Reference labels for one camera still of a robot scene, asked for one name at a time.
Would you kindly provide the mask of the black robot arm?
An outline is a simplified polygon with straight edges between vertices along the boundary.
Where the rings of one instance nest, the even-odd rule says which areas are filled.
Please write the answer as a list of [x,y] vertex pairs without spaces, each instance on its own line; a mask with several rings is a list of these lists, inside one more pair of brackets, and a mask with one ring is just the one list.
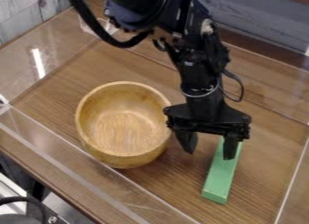
[[122,49],[144,39],[167,53],[179,71],[183,104],[164,108],[167,127],[187,153],[197,135],[223,137],[223,158],[235,158],[238,144],[250,137],[251,118],[233,108],[223,90],[223,78],[241,78],[227,70],[229,48],[219,39],[214,18],[199,0],[106,0],[104,14],[118,29],[134,36],[120,41],[99,24],[83,0],[68,0],[100,39]]

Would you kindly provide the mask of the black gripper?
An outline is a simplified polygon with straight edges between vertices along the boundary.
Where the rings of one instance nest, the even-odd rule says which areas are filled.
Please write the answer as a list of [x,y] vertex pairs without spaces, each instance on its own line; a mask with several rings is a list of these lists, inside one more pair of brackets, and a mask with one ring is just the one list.
[[250,138],[251,118],[233,108],[222,93],[185,91],[186,102],[163,109],[167,126],[175,132],[183,151],[193,154],[198,144],[197,133],[225,136],[223,159],[235,158],[238,144]]

